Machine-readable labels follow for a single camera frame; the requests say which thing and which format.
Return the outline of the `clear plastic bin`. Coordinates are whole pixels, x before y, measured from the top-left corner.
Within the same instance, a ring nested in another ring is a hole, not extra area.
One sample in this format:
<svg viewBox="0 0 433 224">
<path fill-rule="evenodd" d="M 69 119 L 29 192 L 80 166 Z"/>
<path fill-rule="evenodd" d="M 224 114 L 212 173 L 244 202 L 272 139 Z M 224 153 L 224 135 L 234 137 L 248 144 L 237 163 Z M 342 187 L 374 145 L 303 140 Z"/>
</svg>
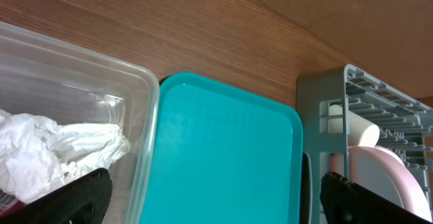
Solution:
<svg viewBox="0 0 433 224">
<path fill-rule="evenodd" d="M 12 114 L 118 125 L 131 152 L 110 167 L 105 223 L 138 223 L 154 146 L 160 86 L 149 70 L 1 24 L 1 108 Z"/>
</svg>

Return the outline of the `teal plastic tray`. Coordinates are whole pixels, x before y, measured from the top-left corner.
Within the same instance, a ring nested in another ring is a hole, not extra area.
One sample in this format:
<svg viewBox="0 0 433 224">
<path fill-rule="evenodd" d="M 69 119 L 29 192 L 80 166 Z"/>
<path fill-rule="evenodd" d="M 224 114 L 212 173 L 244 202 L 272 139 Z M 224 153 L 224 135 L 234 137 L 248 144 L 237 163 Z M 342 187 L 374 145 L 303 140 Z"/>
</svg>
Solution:
<svg viewBox="0 0 433 224">
<path fill-rule="evenodd" d="M 303 130 L 286 105 L 182 72 L 160 87 L 142 223 L 297 223 Z"/>
</svg>

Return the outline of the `red ketchup packet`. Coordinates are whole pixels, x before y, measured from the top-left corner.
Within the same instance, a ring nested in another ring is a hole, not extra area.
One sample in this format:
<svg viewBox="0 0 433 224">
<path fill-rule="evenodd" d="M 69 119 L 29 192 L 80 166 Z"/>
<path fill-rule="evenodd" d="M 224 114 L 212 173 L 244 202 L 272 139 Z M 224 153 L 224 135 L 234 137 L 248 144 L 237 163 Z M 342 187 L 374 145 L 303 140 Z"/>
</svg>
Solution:
<svg viewBox="0 0 433 224">
<path fill-rule="evenodd" d="M 6 194 L 2 190 L 0 191 L 0 217 L 4 217 L 7 215 L 20 210 L 25 203 L 19 201 L 14 196 Z"/>
</svg>

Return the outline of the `white napkin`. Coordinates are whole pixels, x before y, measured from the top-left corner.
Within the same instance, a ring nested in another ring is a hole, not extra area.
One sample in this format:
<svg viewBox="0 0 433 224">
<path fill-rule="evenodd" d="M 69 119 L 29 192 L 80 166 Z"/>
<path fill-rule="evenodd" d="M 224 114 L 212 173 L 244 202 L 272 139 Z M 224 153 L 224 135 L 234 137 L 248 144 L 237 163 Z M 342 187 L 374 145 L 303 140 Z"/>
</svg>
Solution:
<svg viewBox="0 0 433 224">
<path fill-rule="evenodd" d="M 59 125 L 45 116 L 1 111 L 1 191 L 29 204 L 131 150 L 115 124 Z"/>
</svg>

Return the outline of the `pink round plate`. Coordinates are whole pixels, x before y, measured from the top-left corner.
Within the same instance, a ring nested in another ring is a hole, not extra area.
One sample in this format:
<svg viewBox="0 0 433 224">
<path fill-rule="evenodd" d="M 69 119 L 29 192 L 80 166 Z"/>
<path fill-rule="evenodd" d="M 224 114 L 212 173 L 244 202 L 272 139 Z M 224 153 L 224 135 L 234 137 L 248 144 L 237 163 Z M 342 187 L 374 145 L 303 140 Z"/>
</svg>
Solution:
<svg viewBox="0 0 433 224">
<path fill-rule="evenodd" d="M 401 160 L 382 148 L 352 146 L 347 155 L 329 160 L 335 172 L 401 208 L 432 222 L 430 208 L 418 182 Z"/>
</svg>

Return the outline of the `grey dishwasher rack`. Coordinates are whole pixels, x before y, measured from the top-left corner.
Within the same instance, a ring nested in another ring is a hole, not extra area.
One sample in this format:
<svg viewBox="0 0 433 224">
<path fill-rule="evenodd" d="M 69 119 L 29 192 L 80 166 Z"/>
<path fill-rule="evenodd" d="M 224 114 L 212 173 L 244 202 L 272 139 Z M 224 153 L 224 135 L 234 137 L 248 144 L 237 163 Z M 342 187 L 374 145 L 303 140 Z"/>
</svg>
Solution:
<svg viewBox="0 0 433 224">
<path fill-rule="evenodd" d="M 329 107 L 343 107 L 330 116 Z M 304 125 L 302 223 L 326 221 L 320 201 L 321 180 L 334 154 L 347 155 L 351 111 L 380 128 L 375 147 L 403 162 L 421 187 L 432 217 L 432 108 L 356 66 L 306 74 L 297 82 L 296 110 Z M 343 119 L 343 133 L 330 133 L 329 121 Z"/>
</svg>

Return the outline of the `white paper cup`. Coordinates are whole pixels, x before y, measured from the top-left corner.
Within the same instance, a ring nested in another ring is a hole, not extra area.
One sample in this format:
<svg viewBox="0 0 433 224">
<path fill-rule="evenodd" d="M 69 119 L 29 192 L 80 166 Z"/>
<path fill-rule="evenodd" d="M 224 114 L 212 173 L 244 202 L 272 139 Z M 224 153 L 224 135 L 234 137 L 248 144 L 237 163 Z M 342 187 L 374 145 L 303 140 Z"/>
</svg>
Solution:
<svg viewBox="0 0 433 224">
<path fill-rule="evenodd" d="M 342 115 L 343 107 L 332 105 L 329 107 L 330 116 Z M 348 146 L 375 147 L 380 136 L 380 128 L 363 117 L 348 111 Z M 330 133 L 343 133 L 343 119 L 335 118 L 329 121 Z"/>
</svg>

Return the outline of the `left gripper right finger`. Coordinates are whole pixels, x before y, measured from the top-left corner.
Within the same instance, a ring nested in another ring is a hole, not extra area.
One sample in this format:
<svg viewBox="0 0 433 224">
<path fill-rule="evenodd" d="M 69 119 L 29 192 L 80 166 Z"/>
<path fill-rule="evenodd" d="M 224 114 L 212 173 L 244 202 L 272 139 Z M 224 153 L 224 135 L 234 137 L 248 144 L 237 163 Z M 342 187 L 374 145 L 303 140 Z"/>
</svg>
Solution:
<svg viewBox="0 0 433 224">
<path fill-rule="evenodd" d="M 321 180 L 328 224 L 428 224 L 429 222 L 335 172 Z"/>
</svg>

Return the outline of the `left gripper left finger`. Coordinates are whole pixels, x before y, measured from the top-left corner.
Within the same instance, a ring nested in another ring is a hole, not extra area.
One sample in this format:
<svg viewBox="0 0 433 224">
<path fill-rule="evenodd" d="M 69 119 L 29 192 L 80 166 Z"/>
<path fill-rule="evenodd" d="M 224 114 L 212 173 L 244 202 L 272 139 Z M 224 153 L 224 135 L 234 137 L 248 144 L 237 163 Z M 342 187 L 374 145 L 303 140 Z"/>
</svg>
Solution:
<svg viewBox="0 0 433 224">
<path fill-rule="evenodd" d="M 1 218 L 7 224 L 101 224 L 112 196 L 112 180 L 100 168 Z"/>
</svg>

